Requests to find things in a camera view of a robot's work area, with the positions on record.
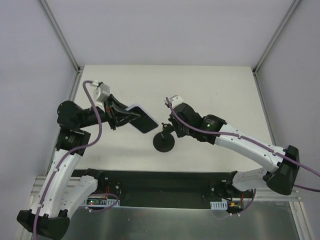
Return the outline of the black phone stand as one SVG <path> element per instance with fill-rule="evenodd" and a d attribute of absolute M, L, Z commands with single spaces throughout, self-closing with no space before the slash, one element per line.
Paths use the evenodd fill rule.
<path fill-rule="evenodd" d="M 161 153 L 168 153 L 170 152 L 175 146 L 175 138 L 172 134 L 168 132 L 168 125 L 170 123 L 161 123 L 162 124 L 162 131 L 158 132 L 153 137 L 153 146 L 154 148 Z"/>

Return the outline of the black phone lavender case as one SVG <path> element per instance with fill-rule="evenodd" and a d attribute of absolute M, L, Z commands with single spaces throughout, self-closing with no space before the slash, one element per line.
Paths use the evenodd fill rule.
<path fill-rule="evenodd" d="M 135 118 L 129 123 L 143 134 L 156 129 L 158 122 L 139 104 L 133 104 L 125 109 L 130 114 L 134 114 Z"/>

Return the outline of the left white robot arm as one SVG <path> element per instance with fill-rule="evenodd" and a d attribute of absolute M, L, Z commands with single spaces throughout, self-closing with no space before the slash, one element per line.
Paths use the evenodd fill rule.
<path fill-rule="evenodd" d="M 64 101 L 57 108 L 60 126 L 49 173 L 38 193 L 37 200 L 28 210 L 20 210 L 17 221 L 37 239 L 39 236 L 60 240 L 66 234 L 75 211 L 92 193 L 105 191 L 106 183 L 98 170 L 89 170 L 77 185 L 67 192 L 66 188 L 86 148 L 93 146 L 102 136 L 102 124 L 112 130 L 131 124 L 142 133 L 149 129 L 144 124 L 145 112 L 137 105 L 125 106 L 109 95 L 102 107 L 94 103 L 81 108 L 73 101 Z M 98 135 L 89 142 L 91 134 L 82 129 L 98 126 Z"/>

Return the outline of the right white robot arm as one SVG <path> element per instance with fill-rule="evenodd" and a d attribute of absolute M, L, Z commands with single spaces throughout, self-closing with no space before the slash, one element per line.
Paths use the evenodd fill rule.
<path fill-rule="evenodd" d="M 292 193 L 300 162 L 296 147 L 283 148 L 252 139 L 222 118 L 212 114 L 200 116 L 184 102 L 167 102 L 166 106 L 171 110 L 169 121 L 178 138 L 190 136 L 199 142 L 227 148 L 261 166 L 255 170 L 231 172 L 225 184 L 228 196 L 234 198 L 248 189 L 263 187 L 285 196 Z"/>

